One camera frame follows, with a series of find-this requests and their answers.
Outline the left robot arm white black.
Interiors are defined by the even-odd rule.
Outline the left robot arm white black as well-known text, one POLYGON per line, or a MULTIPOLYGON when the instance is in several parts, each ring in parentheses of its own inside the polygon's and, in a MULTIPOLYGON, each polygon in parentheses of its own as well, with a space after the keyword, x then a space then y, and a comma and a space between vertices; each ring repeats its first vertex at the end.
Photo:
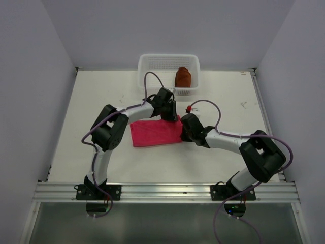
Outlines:
POLYGON ((177 121, 175 95, 171 89, 160 88, 158 93, 146 96, 142 102, 126 108, 106 105, 82 138, 82 143, 94 148, 90 170, 84 185, 93 199, 101 199, 106 193, 107 169, 113 150, 120 144, 128 125, 160 116, 166 121, 177 121))

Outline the pink towel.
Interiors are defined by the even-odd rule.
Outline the pink towel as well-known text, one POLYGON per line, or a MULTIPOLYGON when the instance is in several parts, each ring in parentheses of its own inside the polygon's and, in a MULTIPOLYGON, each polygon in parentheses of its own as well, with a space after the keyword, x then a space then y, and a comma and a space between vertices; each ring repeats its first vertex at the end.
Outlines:
POLYGON ((150 147, 181 143, 182 123, 177 121, 139 120, 130 124, 133 147, 150 147))

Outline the brown towel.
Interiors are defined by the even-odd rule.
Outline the brown towel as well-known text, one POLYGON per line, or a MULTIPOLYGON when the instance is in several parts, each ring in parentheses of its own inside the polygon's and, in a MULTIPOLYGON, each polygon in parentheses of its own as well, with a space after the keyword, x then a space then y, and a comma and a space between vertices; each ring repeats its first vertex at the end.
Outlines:
POLYGON ((191 87, 191 74, 186 67, 179 67, 175 76, 175 87, 189 88, 191 87))

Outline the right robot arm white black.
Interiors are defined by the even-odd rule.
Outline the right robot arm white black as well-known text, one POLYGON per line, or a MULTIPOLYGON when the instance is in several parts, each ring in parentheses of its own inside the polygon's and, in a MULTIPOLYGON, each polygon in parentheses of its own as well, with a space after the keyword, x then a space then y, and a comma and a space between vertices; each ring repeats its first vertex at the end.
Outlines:
POLYGON ((218 132, 213 126, 203 127, 198 117, 192 113, 183 116, 180 121, 183 141, 242 156, 246 168, 226 183, 226 193, 231 199, 239 199, 244 190, 255 183, 267 183, 286 162, 284 153, 273 142, 274 139, 261 130, 250 135, 218 132))

